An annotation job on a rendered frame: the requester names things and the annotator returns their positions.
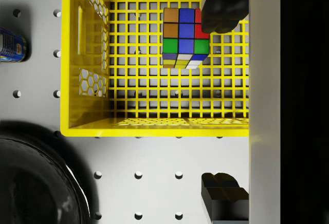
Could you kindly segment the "yellow basket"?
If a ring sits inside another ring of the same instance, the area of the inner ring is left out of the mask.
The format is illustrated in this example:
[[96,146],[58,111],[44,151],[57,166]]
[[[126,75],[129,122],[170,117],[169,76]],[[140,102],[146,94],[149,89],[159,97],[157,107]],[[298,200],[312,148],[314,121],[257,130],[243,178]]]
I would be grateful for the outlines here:
[[247,136],[248,15],[197,69],[162,66],[164,8],[202,0],[62,0],[60,130],[71,137]]

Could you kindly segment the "puzzle cube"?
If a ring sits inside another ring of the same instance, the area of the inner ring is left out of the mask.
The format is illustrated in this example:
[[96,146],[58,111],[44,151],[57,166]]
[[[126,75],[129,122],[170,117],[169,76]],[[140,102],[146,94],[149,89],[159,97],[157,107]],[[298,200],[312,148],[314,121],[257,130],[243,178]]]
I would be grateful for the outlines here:
[[210,53],[210,34],[202,32],[200,9],[164,8],[162,66],[197,69]]

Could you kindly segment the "flat-sided can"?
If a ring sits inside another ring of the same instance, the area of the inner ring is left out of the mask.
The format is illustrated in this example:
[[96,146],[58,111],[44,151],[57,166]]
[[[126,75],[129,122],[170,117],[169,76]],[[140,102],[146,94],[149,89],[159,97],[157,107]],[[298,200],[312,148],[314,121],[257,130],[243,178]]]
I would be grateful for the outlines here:
[[0,27],[0,63],[17,63],[25,59],[27,42],[21,35]]

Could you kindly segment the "black plate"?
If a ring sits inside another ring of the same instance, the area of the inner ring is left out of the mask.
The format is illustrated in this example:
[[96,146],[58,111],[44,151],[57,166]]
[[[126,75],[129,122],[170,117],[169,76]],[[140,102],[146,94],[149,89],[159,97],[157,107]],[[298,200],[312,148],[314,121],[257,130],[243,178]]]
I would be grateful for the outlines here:
[[67,163],[33,137],[0,130],[0,224],[91,224]]

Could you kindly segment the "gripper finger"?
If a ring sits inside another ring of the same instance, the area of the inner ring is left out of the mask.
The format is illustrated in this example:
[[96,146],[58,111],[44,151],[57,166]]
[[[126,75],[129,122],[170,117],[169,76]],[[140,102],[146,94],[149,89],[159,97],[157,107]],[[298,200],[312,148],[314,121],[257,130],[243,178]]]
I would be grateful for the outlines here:
[[249,194],[233,176],[203,173],[201,196],[211,224],[249,224]]
[[248,14],[249,0],[202,0],[202,32],[231,32]]

